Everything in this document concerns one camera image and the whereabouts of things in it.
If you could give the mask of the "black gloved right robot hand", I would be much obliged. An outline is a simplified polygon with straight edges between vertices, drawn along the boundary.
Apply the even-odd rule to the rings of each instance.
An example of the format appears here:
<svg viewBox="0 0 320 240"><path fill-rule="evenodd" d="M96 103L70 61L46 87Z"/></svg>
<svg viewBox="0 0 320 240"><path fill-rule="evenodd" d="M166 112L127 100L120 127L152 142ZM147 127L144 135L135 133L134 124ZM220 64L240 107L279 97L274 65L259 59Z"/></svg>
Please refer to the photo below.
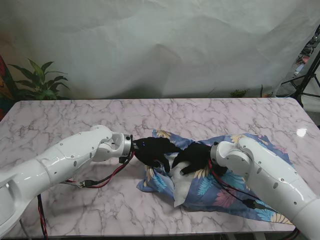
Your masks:
<svg viewBox="0 0 320 240"><path fill-rule="evenodd" d="M211 148L210 145L204 143L192 142L175 157L172 169L182 162L189 162L188 166L180 170L183 175L204 169L211 158Z"/></svg>

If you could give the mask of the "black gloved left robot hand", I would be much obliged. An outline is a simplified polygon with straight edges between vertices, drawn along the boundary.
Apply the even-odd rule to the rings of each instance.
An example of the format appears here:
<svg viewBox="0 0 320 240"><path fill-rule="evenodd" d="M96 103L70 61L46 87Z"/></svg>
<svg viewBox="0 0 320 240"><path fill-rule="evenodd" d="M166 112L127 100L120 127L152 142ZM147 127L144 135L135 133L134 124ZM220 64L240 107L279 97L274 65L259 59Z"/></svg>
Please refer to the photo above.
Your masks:
<svg viewBox="0 0 320 240"><path fill-rule="evenodd" d="M169 173L171 168L165 155L182 151L168 138L163 137L140 138L134 140L133 144L134 155L139 161L153 168L159 168L162 164L166 173Z"/></svg>

